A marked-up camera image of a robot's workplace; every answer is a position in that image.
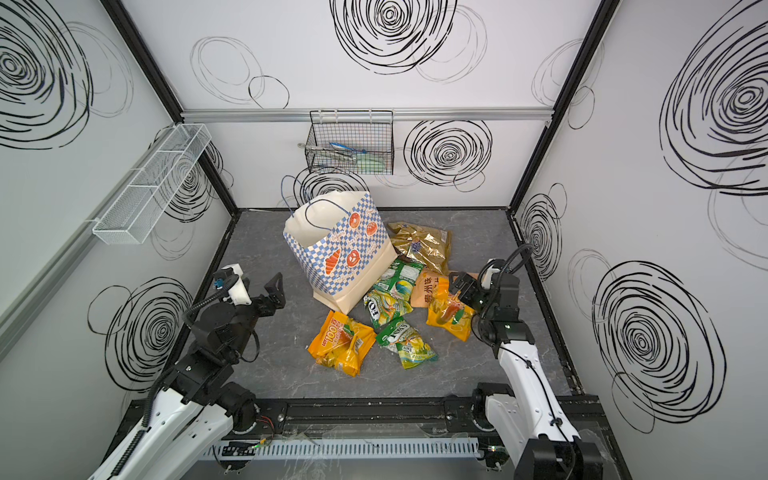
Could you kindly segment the gold snack bag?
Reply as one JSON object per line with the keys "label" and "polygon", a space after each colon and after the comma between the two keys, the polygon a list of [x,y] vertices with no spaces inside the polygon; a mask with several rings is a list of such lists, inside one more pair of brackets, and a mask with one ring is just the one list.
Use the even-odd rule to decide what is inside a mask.
{"label": "gold snack bag", "polygon": [[452,233],[409,222],[387,224],[391,242],[403,257],[424,264],[443,275],[449,273]]}

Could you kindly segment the green Fox's candy bag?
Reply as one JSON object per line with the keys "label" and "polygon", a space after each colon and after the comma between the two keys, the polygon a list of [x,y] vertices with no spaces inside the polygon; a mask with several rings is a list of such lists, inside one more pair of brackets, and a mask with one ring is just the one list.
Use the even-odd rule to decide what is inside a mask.
{"label": "green Fox's candy bag", "polygon": [[386,324],[376,336],[377,344],[399,357],[404,369],[412,369],[423,363],[436,361],[434,349],[423,339],[419,331],[404,318],[397,317]]}
{"label": "green Fox's candy bag", "polygon": [[415,284],[424,268],[425,265],[420,262],[396,259],[374,283],[373,288],[394,298],[409,302]]}
{"label": "green Fox's candy bag", "polygon": [[363,303],[375,331],[380,331],[392,320],[404,317],[413,311],[407,301],[376,289],[370,290],[363,297]]}

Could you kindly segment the blue checkered paper bag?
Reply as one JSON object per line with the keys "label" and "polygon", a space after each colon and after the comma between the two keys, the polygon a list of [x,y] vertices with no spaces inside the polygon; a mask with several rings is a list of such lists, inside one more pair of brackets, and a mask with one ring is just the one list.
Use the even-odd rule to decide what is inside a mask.
{"label": "blue checkered paper bag", "polygon": [[350,313],[397,257],[369,191],[332,191],[299,206],[283,237],[313,297]]}

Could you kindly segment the yellow gummy candy bag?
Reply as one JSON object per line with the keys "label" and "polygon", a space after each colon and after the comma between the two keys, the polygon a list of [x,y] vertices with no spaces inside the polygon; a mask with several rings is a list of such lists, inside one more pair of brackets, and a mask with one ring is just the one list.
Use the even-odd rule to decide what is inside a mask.
{"label": "yellow gummy candy bag", "polygon": [[308,352],[317,364],[356,377],[375,340],[372,327],[331,311]]}

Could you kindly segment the orange potato chips bag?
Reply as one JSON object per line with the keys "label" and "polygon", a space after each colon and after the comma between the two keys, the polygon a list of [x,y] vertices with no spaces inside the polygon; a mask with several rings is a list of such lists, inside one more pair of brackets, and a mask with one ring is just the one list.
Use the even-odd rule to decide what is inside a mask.
{"label": "orange potato chips bag", "polygon": [[410,298],[412,308],[427,308],[434,297],[446,292],[449,287],[449,277],[442,273],[424,270],[419,275]]}

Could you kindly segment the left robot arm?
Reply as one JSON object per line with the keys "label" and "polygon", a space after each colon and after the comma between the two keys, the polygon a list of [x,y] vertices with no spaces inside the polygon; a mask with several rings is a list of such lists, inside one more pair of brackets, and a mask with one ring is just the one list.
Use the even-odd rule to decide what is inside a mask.
{"label": "left robot arm", "polygon": [[194,337],[189,352],[167,368],[149,389],[143,413],[126,437],[93,473],[95,479],[180,479],[230,433],[248,434],[264,425],[256,396],[231,381],[258,344],[255,327],[286,305],[282,274],[250,295],[250,281],[237,264],[218,270],[215,291],[192,305],[183,320]]}

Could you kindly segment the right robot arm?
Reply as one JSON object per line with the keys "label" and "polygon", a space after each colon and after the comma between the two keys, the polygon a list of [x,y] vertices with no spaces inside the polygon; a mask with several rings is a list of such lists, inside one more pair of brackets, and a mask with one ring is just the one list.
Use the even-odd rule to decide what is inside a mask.
{"label": "right robot arm", "polygon": [[520,318],[520,280],[533,247],[489,260],[476,276],[449,275],[449,292],[474,314],[472,334],[490,347],[507,382],[481,383],[473,392],[474,421],[494,431],[515,479],[601,479],[597,445],[582,439],[557,400],[541,366],[530,327]]}

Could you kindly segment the green item in basket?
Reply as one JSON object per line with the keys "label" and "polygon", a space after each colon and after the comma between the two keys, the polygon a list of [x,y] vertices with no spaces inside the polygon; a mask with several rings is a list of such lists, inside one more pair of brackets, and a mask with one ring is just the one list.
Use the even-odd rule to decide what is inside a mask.
{"label": "green item in basket", "polygon": [[336,142],[320,146],[299,143],[298,147],[304,150],[310,168],[334,167],[363,174],[389,171],[389,160],[379,152],[368,152]]}

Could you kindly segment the white mesh shelf tray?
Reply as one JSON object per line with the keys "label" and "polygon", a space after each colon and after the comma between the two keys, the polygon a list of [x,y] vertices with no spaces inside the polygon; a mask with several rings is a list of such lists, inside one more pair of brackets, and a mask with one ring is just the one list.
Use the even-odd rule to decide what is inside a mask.
{"label": "white mesh shelf tray", "polygon": [[177,124],[162,132],[92,233],[107,245],[142,244],[165,216],[200,219],[210,206],[211,184],[199,160],[211,135],[203,124]]}

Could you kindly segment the black front rail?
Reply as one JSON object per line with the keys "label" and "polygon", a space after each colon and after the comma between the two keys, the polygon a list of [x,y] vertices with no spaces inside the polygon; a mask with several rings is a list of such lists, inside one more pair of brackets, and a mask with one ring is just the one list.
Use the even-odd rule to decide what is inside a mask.
{"label": "black front rail", "polygon": [[[559,396],[557,400],[577,430],[610,431],[602,405],[596,396]],[[134,400],[124,414],[113,440],[119,442],[140,420],[142,401]],[[469,433],[485,435],[490,428],[473,412],[471,397],[347,398],[347,399],[257,399],[261,416],[255,433],[288,434],[294,431],[321,431],[336,425],[415,426],[428,435]]]}

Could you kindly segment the black corner frame post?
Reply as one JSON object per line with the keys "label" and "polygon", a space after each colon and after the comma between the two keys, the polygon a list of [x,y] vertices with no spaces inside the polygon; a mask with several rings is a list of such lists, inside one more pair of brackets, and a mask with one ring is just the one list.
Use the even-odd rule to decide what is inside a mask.
{"label": "black corner frame post", "polygon": [[[174,123],[182,123],[184,112],[176,94],[161,72],[157,62],[143,40],[137,26],[129,12],[119,0],[100,0],[110,20],[118,30],[123,41],[136,60],[162,106]],[[224,185],[218,170],[214,167],[212,157],[208,153],[202,154],[202,169],[231,217],[239,217],[239,209],[229,191]]]}

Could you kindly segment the right back corner post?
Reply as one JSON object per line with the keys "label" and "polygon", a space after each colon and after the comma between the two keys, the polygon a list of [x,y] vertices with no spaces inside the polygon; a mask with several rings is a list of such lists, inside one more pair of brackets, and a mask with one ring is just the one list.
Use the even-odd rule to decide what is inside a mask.
{"label": "right back corner post", "polygon": [[543,163],[545,155],[554,140],[560,124],[566,116],[568,108],[576,95],[581,81],[586,76],[588,67],[591,64],[619,5],[619,0],[603,0],[600,2],[571,68],[568,71],[564,85],[561,87],[556,99],[551,120],[542,130],[509,204],[508,211],[511,215],[516,214],[520,209],[525,194],[529,190],[539,167]]}

